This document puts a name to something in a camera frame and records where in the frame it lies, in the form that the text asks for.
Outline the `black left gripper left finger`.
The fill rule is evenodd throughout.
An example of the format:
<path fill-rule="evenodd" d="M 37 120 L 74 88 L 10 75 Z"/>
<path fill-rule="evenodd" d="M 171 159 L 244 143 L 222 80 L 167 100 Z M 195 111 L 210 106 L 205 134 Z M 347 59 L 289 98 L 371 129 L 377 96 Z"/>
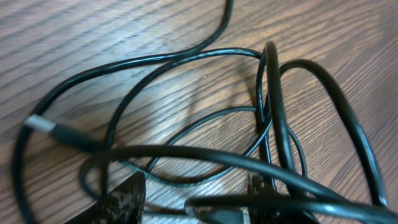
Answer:
<path fill-rule="evenodd" d="M 141 224 L 146 197 L 146 179 L 136 172 L 83 213 L 65 224 Z"/>

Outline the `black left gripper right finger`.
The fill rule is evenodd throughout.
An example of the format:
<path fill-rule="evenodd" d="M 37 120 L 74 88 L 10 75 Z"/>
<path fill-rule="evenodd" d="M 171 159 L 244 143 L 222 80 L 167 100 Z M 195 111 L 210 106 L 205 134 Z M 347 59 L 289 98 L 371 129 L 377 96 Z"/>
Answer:
<path fill-rule="evenodd" d="M 283 196 L 276 191 L 272 181 L 261 174 L 248 174 L 248 195 L 253 196 L 259 204 L 259 207 L 248 208 L 251 223 L 318 224 L 311 213 L 287 208 Z"/>

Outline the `black cable silver USB plug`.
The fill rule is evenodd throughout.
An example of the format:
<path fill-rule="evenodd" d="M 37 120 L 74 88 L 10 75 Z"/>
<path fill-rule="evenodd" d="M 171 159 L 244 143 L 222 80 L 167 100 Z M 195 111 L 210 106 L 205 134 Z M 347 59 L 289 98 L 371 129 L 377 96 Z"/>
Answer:
<path fill-rule="evenodd" d="M 166 71 L 183 63 L 192 62 L 207 57 L 220 55 L 243 55 L 256 57 L 261 61 L 261 75 L 267 78 L 267 105 L 271 114 L 269 126 L 273 127 L 275 143 L 279 153 L 280 166 L 274 166 L 246 156 L 183 146 L 143 145 L 128 146 L 104 151 L 89 157 L 82 163 L 79 170 L 79 181 L 82 189 L 93 198 L 96 193 L 86 183 L 86 175 L 95 167 L 109 162 L 128 159 L 130 157 L 181 157 L 223 164 L 231 168 L 242 168 L 258 172 L 283 182 L 290 191 L 289 197 L 283 197 L 287 208 L 300 212 L 320 213 L 329 216 L 349 218 L 363 223 L 396 223 L 397 214 L 387 208 L 384 183 L 373 150 L 353 110 L 348 104 L 343 92 L 331 75 L 319 64 L 310 60 L 291 60 L 285 64 L 278 61 L 277 49 L 273 42 L 268 42 L 263 53 L 250 49 L 230 48 L 215 49 L 191 55 L 180 61 L 168 63 L 145 77 L 127 97 L 121 106 L 126 107 L 153 79 Z M 372 204 L 353 203 L 336 192 L 295 172 L 294 163 L 290 158 L 289 130 L 285 118 L 280 79 L 288 70 L 302 68 L 316 76 L 328 92 L 346 130 L 348 131 L 356 152 L 361 161 L 367 178 Z M 187 212 L 194 207 L 235 206 L 259 207 L 252 196 L 228 195 L 218 197 L 191 198 L 185 204 Z"/>

